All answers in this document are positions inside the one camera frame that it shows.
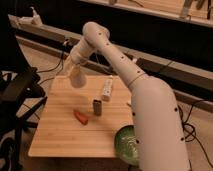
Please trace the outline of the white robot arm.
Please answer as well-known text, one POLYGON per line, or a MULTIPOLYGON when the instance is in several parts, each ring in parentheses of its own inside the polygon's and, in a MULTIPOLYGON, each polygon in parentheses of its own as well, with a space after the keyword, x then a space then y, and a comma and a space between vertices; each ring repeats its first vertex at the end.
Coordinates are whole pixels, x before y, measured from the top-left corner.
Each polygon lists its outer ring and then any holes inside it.
POLYGON ((131 109, 142 171, 190 171, 176 97, 163 80, 146 74, 109 41, 107 28, 87 22, 80 41, 65 61, 71 85, 80 88, 86 78, 80 66, 96 51, 106 58, 131 92, 131 109))

